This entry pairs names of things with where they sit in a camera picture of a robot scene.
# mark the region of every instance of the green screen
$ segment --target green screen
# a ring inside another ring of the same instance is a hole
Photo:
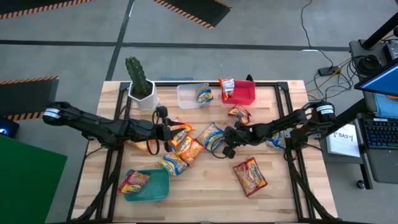
[[[66,161],[0,136],[0,223],[45,223]]]

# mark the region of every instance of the gray floor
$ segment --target gray floor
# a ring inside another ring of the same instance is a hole
[[[300,25],[300,9],[309,0],[228,0],[233,10],[214,30],[182,18],[152,2],[136,0],[124,42],[259,44],[307,46]],[[115,42],[128,0],[95,2],[0,21],[0,40]],[[304,13],[314,46],[347,47],[367,38],[397,11],[394,0],[314,0]],[[60,76],[57,100],[95,112],[113,47],[61,47],[0,45],[0,80]],[[340,63],[348,52],[325,52]],[[329,65],[318,52],[297,50],[217,50],[123,47],[113,80],[127,80],[124,58],[138,57],[147,77],[242,78],[258,80],[311,80],[317,68]],[[333,79],[327,87],[336,83]],[[362,93],[351,90],[332,98],[340,113]],[[47,222],[67,217],[87,141],[70,128],[44,125],[39,120],[20,122],[18,138],[68,156]],[[377,184],[359,190],[359,165],[326,163],[340,218],[369,223],[395,223],[398,186]]]

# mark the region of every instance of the chip bag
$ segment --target chip bag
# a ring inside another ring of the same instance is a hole
[[[124,179],[123,183],[118,188],[118,192],[122,194],[139,192],[149,178],[150,174],[141,174],[135,170],[131,174],[127,175],[126,179]]]
[[[227,100],[228,97],[233,96],[235,89],[235,82],[233,78],[219,78],[220,87],[223,92],[224,100]]]
[[[203,84],[203,86],[199,87],[199,89],[197,90],[198,103],[208,103],[212,99],[213,99],[213,94],[211,93],[209,83]]]
[[[228,116],[236,118],[241,124],[250,122],[251,114],[242,105],[235,105],[228,113]]]
[[[148,140],[148,145],[149,145],[149,149],[148,149],[146,141],[133,142],[132,140],[126,140],[124,142],[125,145],[132,146],[134,149],[138,149],[138,150],[141,150],[141,151],[144,151],[144,152],[148,152],[148,150],[150,150],[150,148],[153,145],[153,143],[155,143],[155,141],[153,139]]]
[[[223,142],[224,131],[215,123],[209,125],[198,137],[197,141],[208,151],[214,151]]]
[[[180,175],[188,168],[188,164],[181,160],[176,152],[165,155],[159,163],[169,171],[170,175]]]
[[[235,174],[238,176],[247,197],[268,184],[264,176],[261,174],[254,157],[234,166],[233,169]]]
[[[171,126],[170,130],[174,131],[177,129],[181,129],[184,128],[183,131],[180,131],[178,134],[176,134],[173,139],[169,140],[169,145],[172,147],[172,149],[176,152],[178,149],[178,146],[181,144],[182,140],[185,139],[185,137],[187,137],[188,132],[192,131],[192,126],[190,126],[187,123],[181,124],[181,125],[175,125],[175,126]]]
[[[189,166],[192,166],[192,162],[203,150],[204,147],[199,144],[196,139],[193,139],[191,136],[187,136],[181,143],[180,151],[177,154]]]
[[[277,149],[285,149],[286,148],[286,142],[285,142],[285,136],[283,131],[280,131],[278,133],[275,133],[272,135],[272,138],[269,140],[266,140],[266,144],[268,146],[277,148]]]

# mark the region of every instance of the red snack bag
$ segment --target red snack bag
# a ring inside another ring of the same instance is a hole
[[[228,116],[236,118],[241,124],[250,122],[251,114],[242,105],[235,105],[228,113]]]
[[[149,178],[150,174],[141,174],[135,170],[127,175],[126,179],[124,179],[123,183],[119,186],[118,192],[122,194],[139,192]]]
[[[247,197],[268,184],[264,176],[261,174],[254,157],[234,166],[233,169],[238,176]]]

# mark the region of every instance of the computer monitor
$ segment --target computer monitor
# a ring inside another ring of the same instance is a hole
[[[398,60],[382,67],[375,75],[370,75],[359,83],[355,89],[398,96]]]

